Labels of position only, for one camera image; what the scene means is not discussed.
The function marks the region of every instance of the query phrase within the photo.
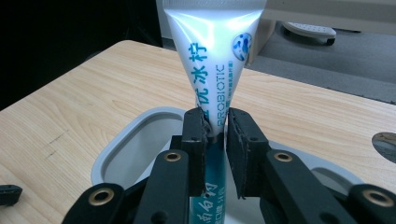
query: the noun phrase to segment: white tube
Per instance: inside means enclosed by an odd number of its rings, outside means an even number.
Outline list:
[[[164,0],[177,52],[213,129],[223,132],[263,0]]]
[[[190,223],[225,218],[224,124],[265,0],[163,0],[177,52],[211,132],[206,193],[191,198]]]

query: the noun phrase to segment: screw hole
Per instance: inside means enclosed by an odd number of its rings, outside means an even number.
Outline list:
[[[169,152],[165,154],[165,159],[167,161],[178,161],[180,160],[180,158],[181,158],[180,154],[176,152]]]
[[[113,189],[103,188],[103,189],[97,189],[96,191],[91,193],[88,201],[93,206],[100,206],[110,202],[113,199],[113,197],[114,197]]]
[[[284,153],[284,152],[278,152],[275,154],[274,157],[279,161],[292,161],[293,160],[293,158],[289,154]]]
[[[392,207],[394,205],[394,201],[388,195],[377,190],[373,190],[373,189],[364,190],[363,196],[369,202],[375,203],[376,205],[382,207]]]

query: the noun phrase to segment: wooden table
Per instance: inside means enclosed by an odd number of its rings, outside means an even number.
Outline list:
[[[0,112],[0,185],[23,188],[0,223],[61,223],[91,184],[101,150],[156,106],[190,109],[177,53],[124,41]],[[373,148],[396,133],[396,107],[245,69],[232,102],[269,139],[333,161],[396,192],[396,164]]]

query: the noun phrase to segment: dark background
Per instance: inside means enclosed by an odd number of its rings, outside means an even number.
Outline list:
[[[23,0],[2,11],[0,110],[121,40],[163,46],[155,0]]]

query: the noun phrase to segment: blue logo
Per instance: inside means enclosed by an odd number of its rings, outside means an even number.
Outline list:
[[[248,57],[248,51],[250,50],[253,39],[248,33],[241,34],[233,40],[233,54],[241,61],[244,61]]]

